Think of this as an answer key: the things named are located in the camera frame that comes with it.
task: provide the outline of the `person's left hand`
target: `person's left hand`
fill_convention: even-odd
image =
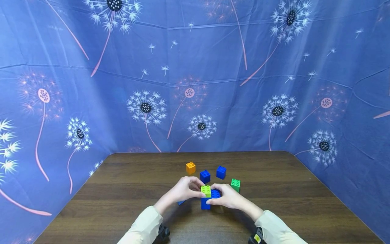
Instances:
[[[205,194],[200,191],[202,185],[204,184],[198,177],[184,176],[167,192],[167,195],[175,202],[190,198],[204,198]]]

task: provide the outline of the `wooden table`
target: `wooden table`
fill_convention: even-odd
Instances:
[[[240,193],[269,209],[308,243],[382,243],[302,163],[287,152],[121,153],[109,156],[36,241],[37,244],[114,244],[138,214],[180,177],[185,164],[212,183],[241,180]],[[225,180],[215,177],[219,165]],[[248,243],[255,230],[243,213],[200,200],[174,205],[164,215],[172,244]]]

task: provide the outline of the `blue lego brick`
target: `blue lego brick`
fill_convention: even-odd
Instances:
[[[221,194],[217,189],[212,189],[211,190],[211,198],[220,198]]]
[[[205,209],[211,209],[211,205],[206,204],[207,200],[210,198],[201,198],[200,199],[200,208],[205,210]]]
[[[226,168],[222,166],[218,166],[217,177],[219,179],[225,179],[225,176],[226,176]]]
[[[200,180],[203,183],[209,183],[210,182],[210,173],[207,170],[204,170],[200,173]]]

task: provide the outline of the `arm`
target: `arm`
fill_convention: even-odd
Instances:
[[[255,222],[256,227],[263,229],[264,241],[267,244],[307,244],[274,213],[262,210],[241,196],[230,185],[214,184],[211,188],[220,190],[222,197],[210,199],[207,204],[222,205],[243,211]]]
[[[177,184],[165,193],[154,206],[147,207],[134,221],[130,230],[117,244],[152,244],[158,235],[158,228],[163,222],[162,215],[175,202],[189,198],[205,197],[200,192],[204,185],[197,177],[182,177]]]

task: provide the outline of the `orange lego brick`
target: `orange lego brick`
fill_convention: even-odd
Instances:
[[[186,171],[189,175],[195,173],[196,171],[196,166],[193,162],[189,162],[188,164],[186,164]]]

